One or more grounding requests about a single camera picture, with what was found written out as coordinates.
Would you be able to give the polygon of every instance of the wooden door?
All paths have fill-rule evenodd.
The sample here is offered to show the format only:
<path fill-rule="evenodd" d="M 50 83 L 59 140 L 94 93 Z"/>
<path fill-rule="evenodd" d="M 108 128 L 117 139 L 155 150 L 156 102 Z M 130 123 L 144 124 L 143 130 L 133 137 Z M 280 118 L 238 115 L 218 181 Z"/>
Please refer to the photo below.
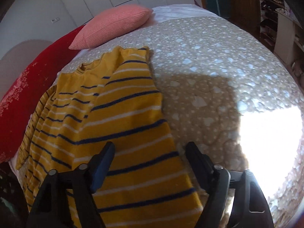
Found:
<path fill-rule="evenodd" d="M 258 38 L 260 34 L 259 0 L 231 0 L 231 22 Z"/>

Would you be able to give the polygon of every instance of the fabric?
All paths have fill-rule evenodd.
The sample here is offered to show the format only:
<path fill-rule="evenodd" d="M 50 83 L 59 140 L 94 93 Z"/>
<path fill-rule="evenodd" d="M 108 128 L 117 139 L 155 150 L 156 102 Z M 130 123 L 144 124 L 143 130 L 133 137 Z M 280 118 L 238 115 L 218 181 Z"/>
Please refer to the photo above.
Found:
<path fill-rule="evenodd" d="M 286 227 L 304 196 L 304 97 L 288 71 L 257 39 L 229 21 L 197 17 L 169 20 L 113 39 L 61 73 L 71 73 L 117 45 L 146 44 L 153 51 L 151 69 L 163 95 L 162 112 L 189 172 L 184 156 L 189 141 L 226 169 L 249 167 L 275 227 Z M 191 176 L 204 206 L 208 196 Z M 228 221 L 232 196 L 229 193 L 219 227 Z"/>
<path fill-rule="evenodd" d="M 189 227 L 202 211 L 176 151 L 147 64 L 149 49 L 116 47 L 71 74 L 40 99 L 19 149 L 28 158 L 23 190 L 29 206 L 50 169 L 73 170 L 107 141 L 115 158 L 93 196 L 106 227 Z M 73 195 L 70 209 L 77 227 Z"/>
<path fill-rule="evenodd" d="M 42 51 L 22 72 L 0 103 L 0 163 L 17 152 L 30 115 L 39 98 L 52 85 L 60 71 L 79 52 L 68 46 L 83 28 L 78 27 Z"/>
<path fill-rule="evenodd" d="M 141 28 L 156 25 L 158 23 L 172 20 L 172 19 L 205 17 L 205 16 L 220 18 L 218 15 L 216 15 L 206 9 L 198 7 L 197 5 L 194 5 L 194 4 L 172 4 L 172 5 L 168 5 L 168 6 L 158 6 L 158 7 L 153 8 L 152 15 L 141 26 Z M 73 60 L 83 56 L 90 50 L 91 49 L 81 50 L 77 54 L 77 56 L 74 57 Z"/>
<path fill-rule="evenodd" d="M 89 49 L 129 33 L 143 25 L 151 9 L 136 5 L 122 5 L 101 12 L 77 34 L 69 49 Z"/>

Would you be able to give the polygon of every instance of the folded clothes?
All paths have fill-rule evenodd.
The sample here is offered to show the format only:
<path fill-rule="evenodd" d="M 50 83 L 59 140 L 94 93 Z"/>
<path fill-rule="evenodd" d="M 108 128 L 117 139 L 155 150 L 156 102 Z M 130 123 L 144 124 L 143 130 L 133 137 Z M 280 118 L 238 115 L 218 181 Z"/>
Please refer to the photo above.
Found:
<path fill-rule="evenodd" d="M 23 180 L 29 210 L 49 170 L 73 170 L 112 141 L 114 160 L 93 196 L 105 225 L 195 226 L 202 206 L 162 115 L 148 60 L 148 47 L 118 46 L 61 74 L 41 97 L 17 160 L 17 169 L 29 163 Z M 68 199 L 80 227 L 73 193 Z"/>

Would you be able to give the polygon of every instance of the navy blue stripe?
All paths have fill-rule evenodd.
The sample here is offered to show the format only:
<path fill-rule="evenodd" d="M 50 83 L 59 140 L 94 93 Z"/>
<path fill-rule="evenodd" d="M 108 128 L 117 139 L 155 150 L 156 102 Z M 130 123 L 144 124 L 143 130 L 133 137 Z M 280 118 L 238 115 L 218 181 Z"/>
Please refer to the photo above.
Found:
<path fill-rule="evenodd" d="M 70 104 L 65 104 L 65 105 L 55 105 L 55 104 L 53 104 L 53 106 L 55 106 L 57 108 L 63 108 L 63 107 L 66 107 L 68 105 L 70 105 Z"/>
<path fill-rule="evenodd" d="M 33 159 L 33 156 L 32 156 L 32 155 L 29 155 L 29 156 L 32 158 L 32 160 L 33 160 L 35 163 L 37 163 L 38 165 L 40 165 L 40 166 L 42 167 L 42 169 L 44 170 L 44 172 L 45 172 L 46 174 L 48 173 L 47 170 L 45 169 L 45 167 L 43 166 L 42 163 L 40 163 L 39 161 Z"/>
<path fill-rule="evenodd" d="M 40 118 L 40 116 L 38 115 L 38 113 L 37 113 L 37 111 L 35 110 L 35 113 L 36 113 L 36 115 L 38 116 L 38 118 Z M 33 120 L 32 120 L 32 122 L 33 122 Z"/>
<path fill-rule="evenodd" d="M 73 94 L 75 94 L 75 93 L 78 93 L 78 91 L 75 91 L 75 92 L 73 92 L 73 93 L 59 93 L 59 94 L 69 94 L 69 95 L 73 95 Z"/>
<path fill-rule="evenodd" d="M 139 60 L 128 60 L 128 61 L 123 62 L 122 65 L 125 63 L 145 63 L 145 64 L 147 64 L 146 62 L 139 61 Z"/>
<path fill-rule="evenodd" d="M 54 94 L 51 96 L 51 100 L 52 100 L 52 98 L 55 96 L 55 94 L 56 94 L 56 92 L 54 92 Z"/>
<path fill-rule="evenodd" d="M 71 117 L 72 119 L 74 119 L 74 120 L 77 121 L 77 122 L 82 122 L 82 120 L 78 119 L 76 116 L 73 116 L 73 115 L 71 115 L 71 114 L 66 114 L 65 117 L 64 117 L 64 119 L 65 119 L 66 117 Z"/>
<path fill-rule="evenodd" d="M 45 132 L 45 131 L 43 131 L 43 130 L 40 130 L 40 132 L 43 133 L 43 134 L 45 134 L 45 135 L 47 135 L 47 136 L 51 136 L 51 137 L 54 137 L 54 138 L 57 137 L 56 135 L 49 134 L 49 133 L 47 133 L 47 132 Z"/>
<path fill-rule="evenodd" d="M 66 192 L 66 195 L 74 198 L 74 195 L 72 193 L 70 193 L 69 191 Z"/>
<path fill-rule="evenodd" d="M 32 194 L 34 194 L 34 192 L 29 189 L 28 185 L 26 185 L 26 188 L 28 191 L 30 191 Z"/>
<path fill-rule="evenodd" d="M 67 117 L 71 117 L 72 119 L 74 119 L 77 122 L 82 122 L 82 120 L 78 119 L 76 116 L 73 116 L 72 114 L 66 114 L 62 120 L 60 120 L 60 119 L 53 119 L 53 118 L 51 118 L 49 116 L 47 117 L 47 119 L 51 120 L 52 122 L 63 122 L 63 120 L 65 118 L 67 118 Z"/>
<path fill-rule="evenodd" d="M 57 159 L 57 158 L 54 158 L 53 156 L 51 156 L 52 160 L 54 160 L 55 162 L 59 163 L 59 164 L 62 164 L 64 166 L 66 166 L 67 168 L 69 168 L 70 170 L 72 169 L 72 167 L 68 164 L 68 163 L 65 163 L 63 161 L 61 161 L 60 159 Z"/>
<path fill-rule="evenodd" d="M 136 77 L 128 77 L 128 78 L 122 78 L 118 80 L 109 81 L 106 85 L 109 85 L 114 82 L 121 82 L 121 81 L 129 81 L 129 80 L 139 80 L 139 79 L 152 79 L 151 77 L 147 76 L 136 76 Z"/>
<path fill-rule="evenodd" d="M 91 88 L 94 88 L 94 87 L 97 87 L 97 86 L 91 86 L 91 87 L 81 86 L 81 87 L 86 88 L 86 89 L 91 89 Z"/>
<path fill-rule="evenodd" d="M 98 106 L 95 106 L 91 109 L 91 111 L 95 111 L 95 110 L 99 110 L 99 109 L 102 109 L 102 108 L 106 108 L 106 107 L 110 107 L 112 105 L 115 105 L 115 104 L 118 104 L 120 102 L 123 102 L 125 100 L 128 100 L 128 99 L 131 99 L 131 98 L 134 98 L 134 97 L 139 97 L 139 96 L 143 96 L 143 95 L 147 95 L 147 94 L 151 94 L 151 93 L 159 93 L 160 91 L 159 90 L 152 90 L 152 91 L 146 91 L 146 92 L 140 92 L 140 93 L 134 93 L 132 95 L 128 95 L 128 96 L 125 96 L 125 97 L 122 97 L 122 98 L 119 98 L 119 99 L 116 99 L 112 102 L 109 102 L 109 103 L 106 103 L 106 104 L 101 104 L 101 105 L 98 105 Z"/>
<path fill-rule="evenodd" d="M 45 152 L 47 152 L 49 155 L 51 155 L 52 153 L 50 152 L 50 151 L 48 151 L 47 149 L 45 149 L 44 147 L 42 147 L 42 146 L 40 146 L 40 145 L 38 145 L 38 144 L 36 144 L 35 142 L 31 142 L 34 146 L 36 146 L 36 147 L 38 147 L 38 148 L 40 148 L 41 150 L 43 150 L 43 151 L 45 151 Z"/>
<path fill-rule="evenodd" d="M 105 135 L 105 136 L 96 137 L 96 138 L 83 139 L 83 140 L 75 141 L 75 142 L 70 140 L 69 138 L 65 137 L 62 134 L 58 134 L 58 137 L 61 137 L 62 139 L 66 140 L 67 142 L 69 142 L 73 145 L 89 144 L 89 143 L 106 141 L 106 140 L 110 140 L 110 139 L 115 139 L 115 138 L 131 135 L 131 134 L 136 134 L 136 133 L 139 133 L 139 132 L 143 132 L 143 131 L 148 130 L 150 128 L 155 128 L 155 127 L 163 124 L 164 122 L 166 122 L 165 119 L 160 119 L 160 120 L 156 121 L 155 123 L 145 125 L 145 126 L 142 126 L 142 127 L 133 128 L 133 129 L 130 129 L 130 130 L 126 130 L 126 131 L 111 134 L 111 135 Z"/>
<path fill-rule="evenodd" d="M 107 176 L 114 176 L 114 175 L 118 175 L 118 174 L 123 174 L 123 173 L 128 173 L 130 171 L 135 171 L 135 170 L 139 170 L 139 169 L 142 169 L 142 168 L 146 168 L 146 167 L 149 167 L 151 165 L 155 165 L 161 161 L 165 161 L 167 159 L 171 159 L 171 158 L 174 158 L 174 157 L 178 157 L 179 154 L 177 151 L 174 151 L 174 152 L 170 152 L 168 154 L 163 154 L 155 159 L 152 159 L 150 161 L 147 161 L 147 162 L 144 162 L 144 163 L 141 163 L 141 164 L 137 164 L 137 165 L 133 165 L 133 166 L 130 166 L 130 167 L 127 167 L 127 168 L 124 168 L 124 169 L 119 169 L 119 170 L 110 170 L 107 174 Z"/>
<path fill-rule="evenodd" d="M 111 211 L 115 211 L 115 210 L 143 207 L 143 206 L 168 202 L 168 201 L 172 201 L 172 200 L 175 200 L 175 199 L 179 199 L 179 198 L 183 198 L 185 196 L 191 195 L 194 192 L 195 192 L 195 188 L 190 188 L 190 189 L 181 191 L 181 192 L 176 193 L 176 194 L 163 196 L 163 197 L 159 197 L 159 198 L 155 198 L 155 199 L 150 199 L 150 200 L 146 200 L 146 201 L 129 203 L 129 204 L 124 204 L 124 205 L 111 206 L 111 207 L 105 207 L 105 208 L 99 208 L 98 212 L 99 213 L 101 213 L 101 212 L 111 212 Z"/>
<path fill-rule="evenodd" d="M 63 120 L 59 120 L 59 119 L 53 119 L 49 116 L 47 116 L 47 119 L 51 120 L 52 122 L 63 122 Z"/>
<path fill-rule="evenodd" d="M 27 134 L 26 134 L 26 133 L 24 133 L 24 134 L 25 134 L 25 136 L 28 138 L 28 140 L 31 141 L 31 140 L 29 139 L 29 137 L 27 136 Z"/>
<path fill-rule="evenodd" d="M 40 180 L 39 180 L 39 178 L 38 177 L 36 177 L 36 176 L 34 176 L 34 172 L 32 172 L 31 170 L 29 170 L 28 169 L 28 171 L 33 175 L 33 177 L 36 179 L 36 180 L 38 180 L 39 182 L 40 182 Z"/>
<path fill-rule="evenodd" d="M 74 98 L 72 100 L 76 100 L 76 101 L 78 101 L 78 102 L 80 102 L 82 104 L 88 104 L 90 102 L 90 101 L 82 101 L 82 100 L 79 100 L 78 98 Z"/>
<path fill-rule="evenodd" d="M 40 148 L 41 150 L 43 150 L 43 151 L 47 152 L 49 155 L 51 155 L 51 159 L 52 159 L 53 161 L 55 161 L 55 162 L 57 162 L 57 163 L 59 163 L 59 164 L 62 164 L 62 165 L 66 166 L 66 167 L 69 168 L 69 169 L 72 169 L 71 165 L 69 165 L 68 163 L 63 162 L 63 161 L 60 160 L 60 159 L 57 159 L 57 158 L 53 157 L 53 156 L 52 156 L 52 153 L 51 153 L 50 151 L 48 151 L 47 149 L 43 148 L 42 146 L 40 146 L 40 145 L 38 145 L 38 144 L 36 144 L 36 143 L 34 143 L 34 142 L 32 142 L 32 143 L 33 143 L 36 147 Z"/>

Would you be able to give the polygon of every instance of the red pillow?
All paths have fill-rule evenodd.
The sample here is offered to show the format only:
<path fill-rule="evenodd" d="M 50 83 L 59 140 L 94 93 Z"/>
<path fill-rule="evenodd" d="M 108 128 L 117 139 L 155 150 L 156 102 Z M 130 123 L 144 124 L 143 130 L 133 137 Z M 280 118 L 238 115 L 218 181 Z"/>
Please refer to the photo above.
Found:
<path fill-rule="evenodd" d="M 0 163 L 9 160 L 21 145 L 29 117 L 51 87 L 57 73 L 79 52 L 68 47 L 83 26 L 58 39 L 28 65 L 0 103 Z"/>

